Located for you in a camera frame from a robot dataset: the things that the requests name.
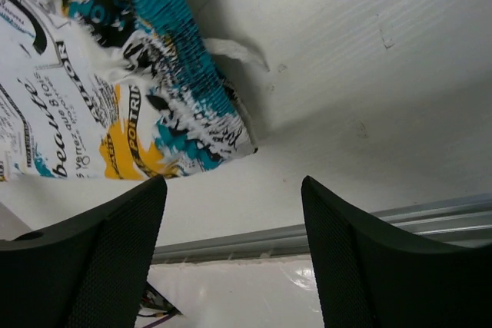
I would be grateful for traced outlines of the aluminium table rail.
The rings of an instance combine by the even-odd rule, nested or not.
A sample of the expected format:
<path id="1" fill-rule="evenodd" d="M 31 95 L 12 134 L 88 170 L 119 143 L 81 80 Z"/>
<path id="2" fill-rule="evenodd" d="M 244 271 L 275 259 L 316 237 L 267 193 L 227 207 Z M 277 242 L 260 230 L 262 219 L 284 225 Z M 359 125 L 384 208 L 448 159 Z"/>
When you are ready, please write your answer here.
<path id="1" fill-rule="evenodd" d="M 491 194 L 479 194 L 373 213 L 432 240 L 465 247 L 491 242 Z M 206 263 L 309 254 L 303 224 L 156 247 L 153 264 Z"/>

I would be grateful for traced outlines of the white yellow teal printed shorts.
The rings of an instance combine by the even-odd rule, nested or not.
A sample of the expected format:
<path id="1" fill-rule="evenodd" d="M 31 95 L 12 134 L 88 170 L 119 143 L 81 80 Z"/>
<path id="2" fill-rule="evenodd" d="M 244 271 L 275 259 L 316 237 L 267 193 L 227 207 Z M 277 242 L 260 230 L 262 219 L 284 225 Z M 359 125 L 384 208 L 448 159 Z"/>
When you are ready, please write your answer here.
<path id="1" fill-rule="evenodd" d="M 1 0 L 1 179 L 187 177 L 253 154 L 186 0 Z"/>

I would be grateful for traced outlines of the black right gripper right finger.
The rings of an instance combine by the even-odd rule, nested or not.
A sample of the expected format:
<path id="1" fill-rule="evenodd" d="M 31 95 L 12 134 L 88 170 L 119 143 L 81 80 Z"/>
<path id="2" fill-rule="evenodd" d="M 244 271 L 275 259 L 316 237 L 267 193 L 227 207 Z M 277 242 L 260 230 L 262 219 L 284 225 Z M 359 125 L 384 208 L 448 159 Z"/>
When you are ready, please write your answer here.
<path id="1" fill-rule="evenodd" d="M 312 177 L 304 224 L 326 327 L 489 327 L 491 247 L 395 227 Z"/>

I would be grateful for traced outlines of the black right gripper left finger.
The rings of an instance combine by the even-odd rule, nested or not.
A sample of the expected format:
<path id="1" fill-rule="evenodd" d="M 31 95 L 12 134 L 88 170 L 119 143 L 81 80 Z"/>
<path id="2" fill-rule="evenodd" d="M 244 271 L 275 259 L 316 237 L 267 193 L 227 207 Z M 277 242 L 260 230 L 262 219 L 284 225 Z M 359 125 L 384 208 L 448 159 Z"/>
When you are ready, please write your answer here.
<path id="1" fill-rule="evenodd" d="M 1 242 L 3 327 L 132 327 L 165 210 L 153 177 L 91 210 Z"/>

